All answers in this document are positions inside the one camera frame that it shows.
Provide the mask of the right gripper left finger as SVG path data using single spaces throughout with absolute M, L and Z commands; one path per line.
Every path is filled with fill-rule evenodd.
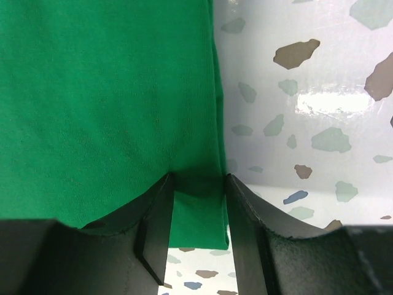
M 164 284 L 174 176 L 83 228 L 1 221 L 2 294 L 157 294 Z

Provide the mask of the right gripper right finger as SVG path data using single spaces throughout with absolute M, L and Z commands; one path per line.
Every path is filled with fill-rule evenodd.
M 392 227 L 331 232 L 300 221 L 225 179 L 240 294 L 391 294 Z

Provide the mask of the green polo shirt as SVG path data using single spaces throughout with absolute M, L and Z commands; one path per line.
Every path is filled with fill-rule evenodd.
M 176 178 L 172 248 L 228 247 L 212 1 L 1 2 L 1 218 L 83 227 Z

